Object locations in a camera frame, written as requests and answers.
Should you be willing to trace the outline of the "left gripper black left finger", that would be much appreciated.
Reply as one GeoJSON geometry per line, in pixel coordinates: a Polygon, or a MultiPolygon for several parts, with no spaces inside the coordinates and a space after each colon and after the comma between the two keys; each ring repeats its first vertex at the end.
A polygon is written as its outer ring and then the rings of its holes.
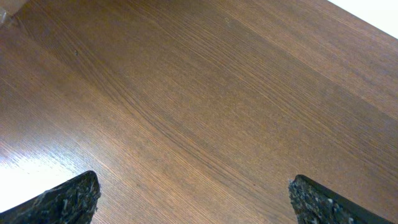
{"type": "Polygon", "coordinates": [[[101,197],[96,173],[88,170],[1,213],[1,223],[91,223],[101,197]]]}

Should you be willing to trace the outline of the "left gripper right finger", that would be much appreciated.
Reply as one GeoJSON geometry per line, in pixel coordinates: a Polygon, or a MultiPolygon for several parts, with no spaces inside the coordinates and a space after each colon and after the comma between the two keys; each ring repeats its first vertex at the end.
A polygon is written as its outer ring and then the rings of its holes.
{"type": "Polygon", "coordinates": [[[392,224],[305,175],[296,175],[288,189],[299,224],[392,224]]]}

